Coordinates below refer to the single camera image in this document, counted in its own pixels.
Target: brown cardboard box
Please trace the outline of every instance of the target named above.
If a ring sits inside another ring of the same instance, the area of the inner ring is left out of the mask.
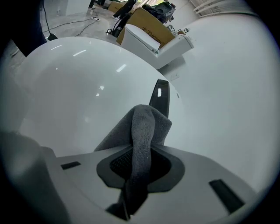
[[[127,24],[132,24],[144,30],[150,37],[159,42],[160,48],[174,39],[174,35],[152,14],[148,13],[143,8],[137,8]],[[119,44],[123,41],[123,29],[117,38]]]
[[[108,8],[108,10],[111,11],[111,12],[116,13],[125,4],[126,4],[126,2],[115,2],[115,1],[112,1],[110,6],[109,6],[109,8]]]

